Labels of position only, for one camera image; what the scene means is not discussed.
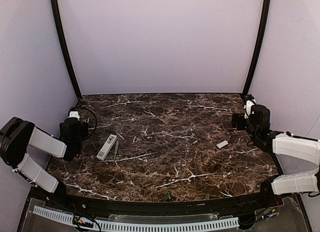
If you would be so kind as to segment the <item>white battery cover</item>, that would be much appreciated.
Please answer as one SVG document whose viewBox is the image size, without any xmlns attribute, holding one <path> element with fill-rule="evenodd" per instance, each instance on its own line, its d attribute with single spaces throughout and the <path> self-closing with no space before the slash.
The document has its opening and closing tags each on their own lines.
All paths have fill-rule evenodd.
<svg viewBox="0 0 320 232">
<path fill-rule="evenodd" d="M 217 146 L 219 149 L 221 149 L 221 148 L 225 147 L 225 146 L 228 145 L 228 144 L 229 144 L 228 141 L 224 140 L 224 141 L 218 143 L 216 146 Z"/>
</svg>

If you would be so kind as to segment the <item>white remote control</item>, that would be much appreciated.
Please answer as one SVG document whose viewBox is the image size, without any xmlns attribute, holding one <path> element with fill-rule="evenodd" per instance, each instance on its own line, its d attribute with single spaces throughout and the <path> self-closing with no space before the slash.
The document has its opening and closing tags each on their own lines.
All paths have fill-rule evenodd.
<svg viewBox="0 0 320 232">
<path fill-rule="evenodd" d="M 117 135 L 110 134 L 96 157 L 99 160 L 104 161 L 116 141 L 117 141 Z"/>
</svg>

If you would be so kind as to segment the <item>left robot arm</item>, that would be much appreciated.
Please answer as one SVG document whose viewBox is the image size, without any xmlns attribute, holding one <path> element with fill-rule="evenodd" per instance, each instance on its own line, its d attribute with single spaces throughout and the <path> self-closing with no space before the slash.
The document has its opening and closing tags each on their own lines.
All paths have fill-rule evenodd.
<svg viewBox="0 0 320 232">
<path fill-rule="evenodd" d="M 53 157 L 72 161 L 78 157 L 82 141 L 88 139 L 88 123 L 69 117 L 60 123 L 58 138 L 43 131 L 30 121 L 11 118 L 0 130 L 0 157 L 15 173 L 28 183 L 61 197 L 67 193 L 66 185 L 49 174 L 28 153 L 33 147 Z"/>
</svg>

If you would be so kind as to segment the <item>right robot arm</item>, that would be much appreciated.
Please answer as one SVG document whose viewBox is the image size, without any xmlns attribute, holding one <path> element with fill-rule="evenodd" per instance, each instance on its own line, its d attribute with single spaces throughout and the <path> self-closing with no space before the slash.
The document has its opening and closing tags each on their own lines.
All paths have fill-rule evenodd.
<svg viewBox="0 0 320 232">
<path fill-rule="evenodd" d="M 285 155 L 317 166 L 320 165 L 320 141 L 287 132 L 270 129 L 270 110 L 264 105 L 246 106 L 244 114 L 233 114 L 231 124 L 238 130 L 245 130 L 254 146 L 263 152 Z M 279 196 L 292 193 L 320 194 L 319 168 L 290 175 L 275 175 L 260 186 L 263 196 Z"/>
</svg>

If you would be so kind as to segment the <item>black right corner post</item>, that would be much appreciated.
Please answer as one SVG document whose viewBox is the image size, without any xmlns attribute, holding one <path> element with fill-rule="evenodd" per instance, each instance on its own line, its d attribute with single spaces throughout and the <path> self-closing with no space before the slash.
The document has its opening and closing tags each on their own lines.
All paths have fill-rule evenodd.
<svg viewBox="0 0 320 232">
<path fill-rule="evenodd" d="M 267 25 L 267 19 L 268 19 L 268 14 L 269 14 L 269 8 L 270 8 L 270 2 L 271 0 L 263 0 L 262 4 L 262 10 L 261 10 L 261 17 L 260 17 L 260 22 L 259 22 L 259 27 L 258 27 L 258 32 L 257 32 L 257 39 L 255 42 L 253 54 L 252 54 L 252 59 L 250 62 L 249 70 L 247 73 L 247 77 L 245 80 L 245 84 L 242 90 L 242 96 L 245 96 L 248 94 L 252 80 L 255 74 L 256 66 L 258 63 L 262 43 L 263 43 L 263 37 L 265 34 L 265 29 Z"/>
</svg>

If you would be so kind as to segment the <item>black corner post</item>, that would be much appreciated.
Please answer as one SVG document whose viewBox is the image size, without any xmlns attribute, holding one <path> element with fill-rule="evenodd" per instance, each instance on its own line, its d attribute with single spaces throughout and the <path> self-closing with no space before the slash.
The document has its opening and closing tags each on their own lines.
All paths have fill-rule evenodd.
<svg viewBox="0 0 320 232">
<path fill-rule="evenodd" d="M 54 18 L 55 28 L 58 35 L 59 44 L 62 51 L 64 62 L 66 65 L 66 69 L 68 72 L 68 76 L 69 76 L 73 91 L 76 95 L 76 98 L 77 100 L 80 100 L 82 98 L 82 94 L 81 94 L 81 90 L 80 90 L 78 81 L 76 79 L 76 74 L 72 65 L 71 57 L 70 57 L 68 46 L 67 46 L 67 41 L 65 39 L 65 34 L 64 34 L 60 9 L 59 9 L 59 3 L 58 3 L 58 0 L 50 0 L 50 3 L 51 3 L 51 9 L 52 9 L 52 14 Z"/>
<path fill-rule="evenodd" d="M 242 96 L 245 96 L 248 94 L 252 80 L 255 74 L 256 66 L 258 63 L 262 43 L 263 43 L 263 37 L 265 34 L 265 29 L 267 25 L 267 19 L 268 19 L 268 14 L 269 14 L 269 8 L 270 8 L 270 2 L 271 0 L 263 0 L 262 4 L 262 10 L 261 10 L 261 17 L 260 17 L 260 22 L 259 22 L 259 27 L 258 27 L 258 32 L 257 32 L 257 39 L 255 42 L 253 54 L 252 54 L 252 59 L 250 62 L 249 70 L 247 73 L 247 77 L 245 80 L 245 84 L 242 90 Z"/>
</svg>

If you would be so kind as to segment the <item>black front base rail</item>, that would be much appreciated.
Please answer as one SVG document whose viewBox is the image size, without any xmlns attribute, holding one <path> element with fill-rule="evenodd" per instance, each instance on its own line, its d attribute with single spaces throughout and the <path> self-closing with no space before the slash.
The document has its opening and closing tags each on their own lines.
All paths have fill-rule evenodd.
<svg viewBox="0 0 320 232">
<path fill-rule="evenodd" d="M 32 187 L 27 196 L 23 213 L 20 221 L 25 219 L 27 212 L 31 210 L 32 199 L 39 200 L 39 202 L 47 206 L 51 206 L 54 209 L 61 208 L 61 203 L 58 199 L 53 199 L 53 202 L 46 202 L 46 197 L 50 195 L 43 189 Z M 215 199 L 208 201 L 195 201 L 195 202 L 121 202 L 111 201 L 103 199 L 92 199 L 88 197 L 80 197 L 73 195 L 66 195 L 66 199 L 70 203 L 66 204 L 65 208 L 71 210 L 71 212 L 83 213 L 89 216 L 102 217 L 109 216 L 111 214 L 116 215 L 133 215 L 133 216 L 186 216 L 218 213 L 219 216 L 239 216 L 248 220 L 251 216 L 254 216 L 254 212 L 265 210 L 264 207 L 260 207 L 257 203 L 259 193 L 250 195 L 231 197 L 226 199 Z M 291 195 L 287 197 L 281 196 L 278 198 L 280 208 L 280 215 L 297 215 L 298 218 L 304 216 L 304 206 L 299 195 Z M 285 212 L 285 209 L 289 209 L 289 206 L 293 206 L 293 212 Z"/>
</svg>

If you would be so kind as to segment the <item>black left corner post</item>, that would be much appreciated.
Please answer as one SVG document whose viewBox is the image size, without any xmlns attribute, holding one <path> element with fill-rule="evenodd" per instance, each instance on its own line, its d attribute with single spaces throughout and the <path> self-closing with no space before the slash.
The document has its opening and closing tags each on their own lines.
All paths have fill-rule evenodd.
<svg viewBox="0 0 320 232">
<path fill-rule="evenodd" d="M 51 9 L 52 9 L 52 14 L 54 18 L 55 28 L 58 35 L 59 44 L 62 51 L 64 62 L 66 65 L 66 69 L 68 72 L 68 76 L 69 76 L 73 91 L 76 95 L 76 98 L 77 100 L 80 100 L 82 98 L 82 94 L 81 94 L 81 90 L 80 90 L 78 81 L 76 79 L 76 74 L 72 65 L 71 57 L 70 57 L 68 46 L 67 46 L 67 41 L 65 39 L 65 34 L 64 34 L 60 9 L 59 9 L 59 3 L 58 3 L 58 0 L 50 0 L 50 3 L 51 3 Z"/>
</svg>

